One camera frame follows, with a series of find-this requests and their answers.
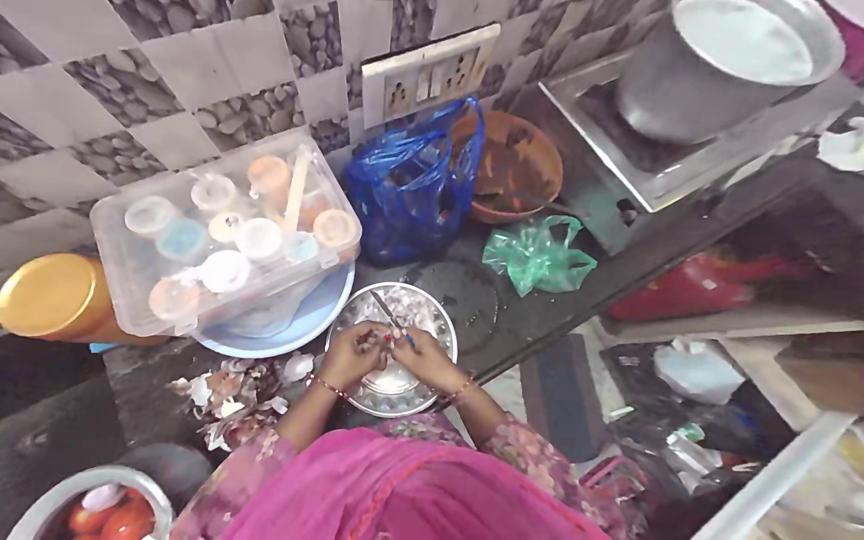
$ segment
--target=gas stove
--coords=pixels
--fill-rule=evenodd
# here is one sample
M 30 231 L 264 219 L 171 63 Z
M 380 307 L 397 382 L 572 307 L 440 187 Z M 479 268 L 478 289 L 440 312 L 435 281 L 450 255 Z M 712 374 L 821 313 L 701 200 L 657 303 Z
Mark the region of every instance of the gas stove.
M 586 211 L 582 223 L 609 253 L 624 248 L 648 215 L 715 184 L 786 138 L 808 132 L 860 94 L 837 74 L 712 140 L 656 141 L 629 126 L 616 107 L 618 77 L 631 54 L 603 58 L 527 87 L 510 111 L 556 144 L 564 168 L 561 196 Z

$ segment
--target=green plastic bag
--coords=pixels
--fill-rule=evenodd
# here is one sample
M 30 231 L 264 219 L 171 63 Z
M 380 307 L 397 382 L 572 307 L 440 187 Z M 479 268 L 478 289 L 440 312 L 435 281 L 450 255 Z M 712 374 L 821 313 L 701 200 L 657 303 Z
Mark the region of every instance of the green plastic bag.
M 564 242 L 552 236 L 556 225 L 568 226 Z M 518 296 L 536 288 L 548 292 L 577 290 L 598 264 L 585 252 L 569 248 L 580 230 L 582 223 L 565 215 L 493 230 L 482 251 L 482 263 L 499 276 L 509 274 Z

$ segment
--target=knife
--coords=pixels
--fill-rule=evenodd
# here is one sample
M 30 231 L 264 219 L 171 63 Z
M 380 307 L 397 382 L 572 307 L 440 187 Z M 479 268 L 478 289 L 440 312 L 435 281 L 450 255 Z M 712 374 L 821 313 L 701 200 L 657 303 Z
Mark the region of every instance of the knife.
M 412 340 L 412 336 L 405 331 L 405 328 L 402 327 L 401 324 L 399 324 L 399 319 L 397 319 L 396 316 L 392 314 L 392 310 L 389 309 L 388 305 L 386 305 L 385 300 L 382 300 L 382 297 L 379 296 L 375 290 L 370 290 L 368 292 L 371 293 L 372 298 L 375 299 L 375 302 L 378 304 L 378 307 L 382 309 L 382 312 L 385 313 L 385 316 L 389 317 L 389 322 L 391 323 L 391 325 L 399 329 L 399 331 L 402 332 L 402 336 L 409 340 L 409 345 L 412 345 L 412 350 L 416 350 L 416 342 Z

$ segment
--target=hand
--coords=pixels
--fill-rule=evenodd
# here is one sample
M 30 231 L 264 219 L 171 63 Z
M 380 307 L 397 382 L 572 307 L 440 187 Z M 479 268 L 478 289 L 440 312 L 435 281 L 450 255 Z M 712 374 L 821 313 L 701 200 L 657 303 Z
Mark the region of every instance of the hand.
M 342 330 L 329 345 L 325 358 L 321 361 L 318 377 L 331 387 L 346 390 L 362 381 L 369 372 L 385 369 L 385 362 L 381 360 L 382 351 L 388 350 L 385 341 L 380 341 L 365 351 L 360 351 L 359 341 L 369 332 L 376 332 L 380 337 L 384 337 L 390 331 L 389 326 L 372 321 Z
M 409 340 L 402 335 L 394 340 L 391 357 L 408 368 L 426 387 L 443 394 L 453 394 L 469 380 L 469 376 L 452 363 L 435 336 L 416 327 L 407 327 L 405 332 L 412 337 L 414 350 Z

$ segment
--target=pink dupatta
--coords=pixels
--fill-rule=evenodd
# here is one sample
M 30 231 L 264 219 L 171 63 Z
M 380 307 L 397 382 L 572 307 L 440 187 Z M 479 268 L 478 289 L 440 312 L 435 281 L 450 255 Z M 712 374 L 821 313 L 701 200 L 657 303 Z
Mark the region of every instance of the pink dupatta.
M 609 540 L 491 455 L 366 428 L 321 436 L 266 481 L 222 538 Z

